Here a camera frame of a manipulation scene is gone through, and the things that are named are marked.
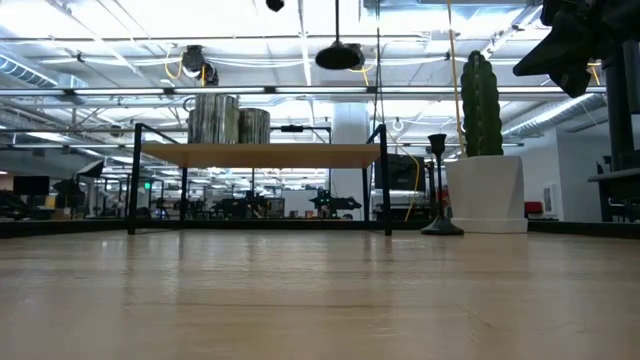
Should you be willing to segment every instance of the red object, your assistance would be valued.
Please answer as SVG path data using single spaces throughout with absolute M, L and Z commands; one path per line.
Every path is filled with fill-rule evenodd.
M 526 201 L 524 203 L 525 214 L 543 214 L 542 202 L 540 201 Z

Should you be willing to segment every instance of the white pillar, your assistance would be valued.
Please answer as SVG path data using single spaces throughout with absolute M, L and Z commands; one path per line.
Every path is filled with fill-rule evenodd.
M 367 103 L 336 103 L 333 117 L 334 144 L 364 144 L 371 133 Z M 336 197 L 353 198 L 364 204 L 362 198 L 362 170 L 338 169 L 332 171 L 331 193 Z M 354 220 L 364 220 L 364 208 L 353 211 L 338 211 L 339 216 L 351 214 Z

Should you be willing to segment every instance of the black metal table frame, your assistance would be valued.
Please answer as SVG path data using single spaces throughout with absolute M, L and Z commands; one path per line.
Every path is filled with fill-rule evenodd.
M 179 144 L 178 141 L 159 132 L 158 130 L 153 129 L 146 124 L 137 123 L 135 125 L 135 131 L 134 131 L 133 164 L 131 169 L 130 187 L 132 189 L 136 189 L 138 186 L 138 183 L 140 182 L 140 162 L 141 162 L 140 160 L 142 157 L 142 133 L 144 131 L 153 132 L 173 144 Z M 374 144 L 375 139 L 377 137 L 380 137 L 380 143 L 379 143 L 380 144 L 380 167 L 381 167 L 381 173 L 383 174 L 382 198 L 383 198 L 383 211 L 384 211 L 384 234 L 386 236 L 390 236 L 392 234 L 393 224 L 392 224 L 392 218 L 391 218 L 391 196 L 389 193 L 389 175 L 388 175 L 389 159 L 388 159 L 388 152 L 387 152 L 387 127 L 385 124 L 378 125 L 378 127 L 373 131 L 373 133 L 367 140 L 367 144 Z M 363 223 L 365 224 L 366 228 L 370 228 L 370 230 L 376 230 L 378 228 L 378 226 L 376 226 L 377 224 L 375 224 L 370 220 L 369 196 L 371 195 L 371 183 L 369 180 L 370 178 L 367 176 L 368 175 L 367 171 L 369 167 L 370 166 L 362 169 L 363 207 L 366 209 L 366 211 L 364 211 Z M 181 188 L 183 189 L 183 191 L 180 194 L 180 221 L 179 221 L 179 226 L 181 228 L 188 227 L 188 226 L 185 226 L 186 214 L 187 214 L 187 195 L 188 194 L 186 189 L 188 185 L 188 170 L 189 170 L 188 168 L 182 168 L 182 187 Z M 129 235 L 134 235 L 136 233 L 136 228 L 138 227 L 139 220 L 136 214 L 137 208 L 138 208 L 138 197 L 130 196 L 129 204 L 128 204 L 129 210 L 128 210 L 128 220 L 127 220 L 127 232 L 129 233 Z M 263 222 L 265 220 L 240 221 L 238 222 L 239 224 L 238 228 L 247 228 L 252 221 Z M 335 222 L 327 221 L 326 222 L 327 228 L 331 228 L 332 223 L 335 223 Z M 299 229 L 300 226 L 298 225 L 299 224 L 296 224 L 296 226 L 292 226 L 292 228 Z M 345 224 L 339 224 L 339 226 L 337 227 L 344 229 L 345 228 L 344 225 Z M 354 224 L 354 229 L 361 229 L 361 228 L 362 228 L 362 224 Z

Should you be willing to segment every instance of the black stand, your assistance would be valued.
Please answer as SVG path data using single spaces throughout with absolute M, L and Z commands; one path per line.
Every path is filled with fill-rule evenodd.
M 444 153 L 444 140 L 447 138 L 445 134 L 437 134 L 429 136 L 431 142 L 431 152 L 436 156 L 438 164 L 438 191 L 442 196 L 442 153 Z M 422 235 L 438 235 L 438 236 L 451 236 L 451 235 L 464 235 L 464 230 L 456 227 L 451 223 L 446 216 L 444 216 L 444 208 L 442 207 L 442 199 L 438 201 L 438 216 L 431 223 L 420 230 Z

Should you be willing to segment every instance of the ceiling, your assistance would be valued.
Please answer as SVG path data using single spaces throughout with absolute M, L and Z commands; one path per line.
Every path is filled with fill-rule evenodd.
M 518 78 L 512 73 L 517 61 L 549 33 L 538 20 L 540 7 L 528 3 L 536 1 L 453 1 L 458 76 L 468 54 L 480 50 L 492 62 L 499 86 L 553 86 L 546 76 Z M 178 72 L 179 55 L 187 45 L 204 47 L 204 55 L 218 70 L 220 86 L 373 86 L 378 70 L 387 86 L 452 86 L 446 1 L 383 0 L 379 21 L 371 4 L 370 0 L 340 2 L 342 40 L 362 45 L 370 69 L 366 73 L 329 71 L 315 65 L 316 53 L 335 40 L 335 9 L 328 0 L 285 0 L 285 7 L 277 13 L 264 0 L 3 0 L 0 55 L 47 76 L 74 75 L 90 88 L 200 86 L 197 79 L 171 76 Z M 380 69 L 375 67 L 378 26 Z M 6 75 L 0 75 L 0 85 L 28 87 Z M 242 106 L 268 110 L 272 125 L 330 123 L 332 104 L 340 100 L 332 96 L 240 96 Z M 541 104 L 524 100 L 501 102 L 503 122 Z M 84 105 L 60 103 L 55 98 L 11 101 L 62 124 L 71 124 L 71 108 L 75 107 L 77 121 L 84 120 L 84 126 L 90 128 L 114 124 L 126 128 L 134 121 L 174 128 L 184 126 L 187 118 L 182 109 L 184 98 L 100 97 Z M 358 101 L 369 102 L 373 116 L 372 99 Z M 121 103 L 131 107 L 118 106 Z M 456 136 L 452 99 L 396 98 L 385 101 L 384 107 L 387 121 L 398 118 L 402 122 L 402 129 L 393 130 L 401 142 L 424 142 L 426 136 L 438 132 Z M 54 124 L 50 121 L 43 126 Z M 129 135 L 117 139 L 108 134 L 87 136 L 131 142 Z M 176 137 L 183 139 L 186 134 Z M 284 135 L 278 141 L 314 139 L 312 134 Z M 22 140 L 38 139 L 23 136 Z M 411 149 L 416 154 L 423 152 Z

